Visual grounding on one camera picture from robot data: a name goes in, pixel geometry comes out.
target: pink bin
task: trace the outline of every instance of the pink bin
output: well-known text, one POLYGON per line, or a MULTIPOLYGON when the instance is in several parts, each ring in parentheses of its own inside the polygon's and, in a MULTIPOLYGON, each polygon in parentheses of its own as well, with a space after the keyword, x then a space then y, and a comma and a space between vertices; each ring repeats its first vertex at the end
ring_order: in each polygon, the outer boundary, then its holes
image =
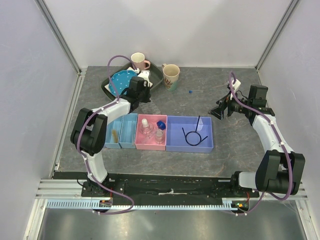
POLYGON ((138 114, 136 133, 135 133, 135 147, 139 150, 158 150, 165 151, 167 144, 167 115, 148 115, 148 114, 138 114), (152 123, 155 128, 157 128, 157 122, 162 121, 165 123, 164 130, 164 142, 162 144, 157 144, 154 137, 152 137, 148 143, 142 144, 142 141, 145 139, 145 136, 140 133, 139 129, 141 128, 142 119, 147 119, 148 123, 152 123))

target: gray tabletop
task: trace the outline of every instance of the gray tabletop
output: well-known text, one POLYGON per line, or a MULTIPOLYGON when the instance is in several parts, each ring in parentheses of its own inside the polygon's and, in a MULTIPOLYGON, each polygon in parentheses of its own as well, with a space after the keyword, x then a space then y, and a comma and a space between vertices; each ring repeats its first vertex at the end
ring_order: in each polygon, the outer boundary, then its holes
MULTIPOLYGON (((168 91, 163 85, 151 98, 163 115, 210 116, 208 110, 228 93, 230 68, 182 67, 178 88, 168 91), (189 90, 203 92, 189 93, 189 90)), ((260 84, 253 68, 233 69, 241 81, 240 90, 248 95, 250 85, 260 84)), ((89 67, 81 88, 60 158, 59 171, 86 171, 82 157, 70 142, 70 135, 81 108, 97 108, 110 102, 101 90, 107 68, 89 67)), ((218 120, 211 116, 214 149, 211 153, 167 152, 136 149, 102 150, 104 165, 110 173, 189 175, 230 177, 235 171, 256 171, 264 149, 258 134, 243 114, 218 120)))

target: small yellow object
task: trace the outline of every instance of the small yellow object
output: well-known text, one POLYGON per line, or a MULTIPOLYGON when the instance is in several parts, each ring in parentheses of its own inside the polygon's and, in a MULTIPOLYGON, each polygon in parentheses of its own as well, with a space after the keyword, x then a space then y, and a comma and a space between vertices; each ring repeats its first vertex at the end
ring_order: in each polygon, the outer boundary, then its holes
POLYGON ((113 136, 113 141, 114 143, 118 143, 118 134, 117 131, 115 129, 112 129, 112 136, 113 136))

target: purple bin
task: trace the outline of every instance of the purple bin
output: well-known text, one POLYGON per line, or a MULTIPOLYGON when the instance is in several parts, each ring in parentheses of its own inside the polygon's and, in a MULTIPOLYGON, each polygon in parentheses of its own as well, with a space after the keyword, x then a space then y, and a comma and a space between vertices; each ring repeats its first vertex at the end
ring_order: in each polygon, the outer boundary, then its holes
MULTIPOLYGON (((211 117, 200 117, 197 129, 202 139, 208 137, 197 146, 191 146, 186 142, 184 132, 187 134, 190 131, 195 131, 197 121, 197 116, 168 116, 165 150, 169 152, 210 153, 214 148, 211 117)), ((196 144, 200 137, 196 133, 190 133, 187 140, 190 144, 196 144)))

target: metal floor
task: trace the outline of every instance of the metal floor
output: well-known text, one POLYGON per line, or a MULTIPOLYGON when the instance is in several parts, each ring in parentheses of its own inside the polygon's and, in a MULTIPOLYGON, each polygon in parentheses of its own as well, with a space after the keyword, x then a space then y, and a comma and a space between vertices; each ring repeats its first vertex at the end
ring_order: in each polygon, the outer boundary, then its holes
POLYGON ((263 201, 248 216, 214 210, 136 210, 103 216, 47 209, 38 240, 306 240, 294 201, 263 201))

